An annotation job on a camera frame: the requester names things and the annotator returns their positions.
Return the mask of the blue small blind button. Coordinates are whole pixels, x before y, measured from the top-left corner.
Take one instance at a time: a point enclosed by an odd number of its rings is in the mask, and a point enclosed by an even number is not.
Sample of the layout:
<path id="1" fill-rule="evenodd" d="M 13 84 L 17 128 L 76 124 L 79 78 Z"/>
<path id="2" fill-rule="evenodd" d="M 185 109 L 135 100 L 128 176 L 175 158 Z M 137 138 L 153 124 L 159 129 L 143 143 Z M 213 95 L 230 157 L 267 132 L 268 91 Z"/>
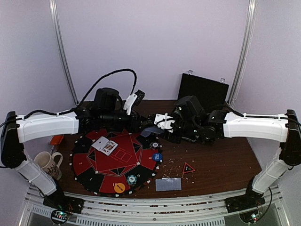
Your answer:
<path id="1" fill-rule="evenodd" d="M 163 155 L 161 153 L 154 153 L 152 159 L 156 162 L 162 162 Z"/>

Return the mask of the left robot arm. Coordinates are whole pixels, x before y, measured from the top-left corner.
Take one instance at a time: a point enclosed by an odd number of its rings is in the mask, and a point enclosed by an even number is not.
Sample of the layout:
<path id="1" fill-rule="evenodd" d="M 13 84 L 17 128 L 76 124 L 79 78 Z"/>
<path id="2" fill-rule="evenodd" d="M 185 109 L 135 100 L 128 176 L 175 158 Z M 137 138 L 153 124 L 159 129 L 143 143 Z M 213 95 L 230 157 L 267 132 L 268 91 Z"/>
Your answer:
<path id="1" fill-rule="evenodd" d="M 97 90 L 90 106 L 83 106 L 84 102 L 81 101 L 76 107 L 58 113 L 34 110 L 27 115 L 16 115 L 14 111 L 9 112 L 0 126 L 0 159 L 3 168 L 15 169 L 44 195 L 49 196 L 49 201 L 57 209 L 65 208 L 68 200 L 60 193 L 57 180 L 27 156 L 24 143 L 42 137 L 86 134 L 115 126 L 137 130 L 141 120 L 132 109 L 140 104 L 144 96 L 141 90 L 131 90 L 129 97 L 121 102 L 121 108 L 117 110 L 115 105 L 120 100 L 119 92 L 102 88 Z"/>

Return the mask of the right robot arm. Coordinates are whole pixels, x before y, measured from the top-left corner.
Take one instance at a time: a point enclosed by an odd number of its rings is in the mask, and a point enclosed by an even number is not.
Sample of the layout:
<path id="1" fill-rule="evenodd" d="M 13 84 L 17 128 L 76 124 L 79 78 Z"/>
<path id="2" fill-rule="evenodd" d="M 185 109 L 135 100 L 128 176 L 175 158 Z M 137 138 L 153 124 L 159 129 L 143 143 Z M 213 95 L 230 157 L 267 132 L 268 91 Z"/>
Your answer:
<path id="1" fill-rule="evenodd" d="M 250 208 L 277 179 L 301 163 L 301 124 L 294 110 L 285 114 L 260 115 L 239 113 L 228 105 L 217 105 L 207 113 L 195 96 L 186 96 L 174 104 L 171 114 L 156 119 L 166 139 L 214 141 L 222 138 L 247 137 L 279 142 L 276 156 L 264 170 L 250 180 L 249 191 L 241 204 Z"/>

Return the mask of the grey playing card deck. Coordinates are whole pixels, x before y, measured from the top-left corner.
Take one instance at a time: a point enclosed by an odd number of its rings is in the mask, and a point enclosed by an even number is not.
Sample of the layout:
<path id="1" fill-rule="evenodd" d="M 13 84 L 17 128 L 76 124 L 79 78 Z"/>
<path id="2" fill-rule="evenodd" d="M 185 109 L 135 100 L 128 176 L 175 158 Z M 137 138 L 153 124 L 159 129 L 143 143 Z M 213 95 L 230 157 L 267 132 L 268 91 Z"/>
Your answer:
<path id="1" fill-rule="evenodd" d="M 151 134 L 162 134 L 164 132 L 163 129 L 160 129 L 156 126 L 147 127 L 144 130 L 141 131 L 140 135 L 142 137 L 148 137 Z"/>

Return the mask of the orange big blind button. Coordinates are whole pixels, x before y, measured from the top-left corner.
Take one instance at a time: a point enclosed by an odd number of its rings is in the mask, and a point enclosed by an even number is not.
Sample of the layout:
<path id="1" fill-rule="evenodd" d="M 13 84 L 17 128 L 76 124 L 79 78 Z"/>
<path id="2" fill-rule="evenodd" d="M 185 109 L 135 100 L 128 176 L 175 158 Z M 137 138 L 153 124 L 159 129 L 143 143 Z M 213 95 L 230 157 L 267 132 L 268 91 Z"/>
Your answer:
<path id="1" fill-rule="evenodd" d="M 114 191 L 118 194 L 125 192 L 126 186 L 125 184 L 119 182 L 114 184 Z"/>

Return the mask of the king of diamonds card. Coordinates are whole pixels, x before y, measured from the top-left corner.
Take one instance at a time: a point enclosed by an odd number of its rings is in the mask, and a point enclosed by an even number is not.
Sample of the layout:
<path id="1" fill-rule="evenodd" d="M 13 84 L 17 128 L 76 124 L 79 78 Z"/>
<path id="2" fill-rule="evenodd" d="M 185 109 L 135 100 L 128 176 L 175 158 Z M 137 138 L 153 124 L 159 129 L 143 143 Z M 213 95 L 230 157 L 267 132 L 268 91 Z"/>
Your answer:
<path id="1" fill-rule="evenodd" d="M 109 141 L 100 151 L 105 154 L 106 156 L 109 156 L 116 148 L 118 144 L 114 141 Z"/>

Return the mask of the purple 500 poker chip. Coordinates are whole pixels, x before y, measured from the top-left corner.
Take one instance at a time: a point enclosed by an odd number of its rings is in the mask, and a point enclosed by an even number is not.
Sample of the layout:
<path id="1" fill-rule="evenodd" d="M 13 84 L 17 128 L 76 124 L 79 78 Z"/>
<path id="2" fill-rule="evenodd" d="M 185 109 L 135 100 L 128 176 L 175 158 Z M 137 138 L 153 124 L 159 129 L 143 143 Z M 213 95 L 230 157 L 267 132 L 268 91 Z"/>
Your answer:
<path id="1" fill-rule="evenodd" d="M 155 150 L 155 149 L 159 149 L 160 148 L 160 144 L 158 142 L 152 142 L 150 144 L 150 148 Z"/>

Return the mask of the dealt blue card pair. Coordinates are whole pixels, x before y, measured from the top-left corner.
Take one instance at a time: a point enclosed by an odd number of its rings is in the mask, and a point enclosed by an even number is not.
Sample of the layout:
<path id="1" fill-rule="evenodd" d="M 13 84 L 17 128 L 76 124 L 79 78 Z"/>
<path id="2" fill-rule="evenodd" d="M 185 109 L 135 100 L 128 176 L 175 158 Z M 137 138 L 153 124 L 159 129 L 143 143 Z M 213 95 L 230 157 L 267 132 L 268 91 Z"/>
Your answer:
<path id="1" fill-rule="evenodd" d="M 165 178 L 164 189 L 166 191 L 180 191 L 182 189 L 181 178 Z"/>

